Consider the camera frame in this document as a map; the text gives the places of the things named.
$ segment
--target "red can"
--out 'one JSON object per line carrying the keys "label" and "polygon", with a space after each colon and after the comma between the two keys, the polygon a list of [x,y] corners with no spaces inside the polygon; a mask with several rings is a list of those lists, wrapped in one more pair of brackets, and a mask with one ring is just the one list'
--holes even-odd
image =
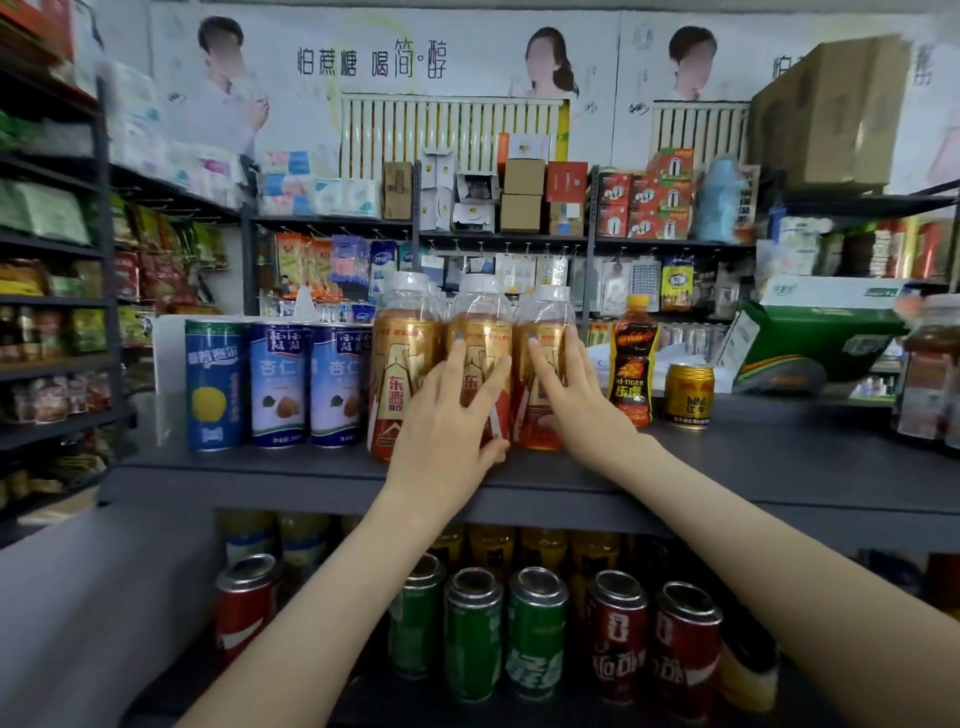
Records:
{"label": "red can", "polygon": [[276,614],[276,559],[256,553],[217,576],[217,644],[226,665],[232,663]]}
{"label": "red can", "polygon": [[617,705],[633,702],[646,658],[647,594],[623,571],[597,572],[588,586],[588,654],[600,697]]}
{"label": "red can", "polygon": [[690,724],[705,725],[713,709],[721,621],[720,608],[692,584],[670,581],[657,594],[654,681],[668,710]]}

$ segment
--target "gold can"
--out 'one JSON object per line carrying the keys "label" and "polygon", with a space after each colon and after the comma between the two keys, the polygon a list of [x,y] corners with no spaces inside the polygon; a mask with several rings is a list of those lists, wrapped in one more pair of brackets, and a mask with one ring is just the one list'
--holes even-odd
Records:
{"label": "gold can", "polygon": [[370,366],[370,429],[367,447],[390,460],[410,399],[430,370],[444,360],[444,325],[409,313],[377,312]]}
{"label": "gold can", "polygon": [[713,411],[713,367],[671,364],[663,392],[663,418],[677,427],[707,429]]}

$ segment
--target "green can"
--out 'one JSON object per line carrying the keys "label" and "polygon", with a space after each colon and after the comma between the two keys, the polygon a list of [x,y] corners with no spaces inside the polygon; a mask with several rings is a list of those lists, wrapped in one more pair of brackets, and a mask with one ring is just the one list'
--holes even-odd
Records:
{"label": "green can", "polygon": [[486,569],[461,569],[447,580],[444,597],[446,683],[460,700],[486,700],[503,660],[503,585]]}
{"label": "green can", "polygon": [[425,553],[390,605],[390,661],[403,677],[426,677],[440,637],[440,585],[444,565]]}
{"label": "green can", "polygon": [[564,582],[544,567],[527,567],[510,580],[507,674],[522,697],[543,700],[560,682],[567,599]]}

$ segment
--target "hanging snack package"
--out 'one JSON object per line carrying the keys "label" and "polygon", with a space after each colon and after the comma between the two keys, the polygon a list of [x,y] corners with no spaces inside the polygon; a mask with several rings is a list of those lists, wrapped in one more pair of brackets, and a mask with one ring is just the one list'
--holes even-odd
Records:
{"label": "hanging snack package", "polygon": [[660,310],[685,312],[693,307],[693,258],[675,255],[663,266]]}

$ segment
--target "plastic bottle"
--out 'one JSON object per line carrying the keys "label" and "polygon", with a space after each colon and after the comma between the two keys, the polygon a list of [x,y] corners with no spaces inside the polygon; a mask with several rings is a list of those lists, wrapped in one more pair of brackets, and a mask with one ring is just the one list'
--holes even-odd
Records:
{"label": "plastic bottle", "polygon": [[654,354],[660,327],[647,315],[650,297],[627,297],[627,311],[613,324],[607,398],[640,429],[653,420]]}
{"label": "plastic bottle", "polygon": [[563,381],[566,376],[566,326],[574,320],[570,289],[565,285],[539,285],[530,296],[524,297],[520,305],[514,336],[511,440],[525,448],[558,450],[561,446],[556,431],[540,424],[540,419],[553,410],[546,393],[540,388],[527,342],[532,336],[537,337],[546,360],[553,364],[554,371]]}
{"label": "plastic bottle", "polygon": [[[493,365],[510,353],[513,322],[510,302],[503,295],[503,283],[496,276],[468,273],[460,282],[453,300],[453,313],[446,327],[446,349],[458,338],[467,342],[464,360],[464,386],[460,403],[466,407],[487,380]],[[491,410],[481,445],[493,438],[510,437],[511,383],[504,382],[500,398]]]}
{"label": "plastic bottle", "polygon": [[444,360],[444,324],[423,273],[397,271],[384,282],[373,319],[367,448],[390,460],[410,399]]}

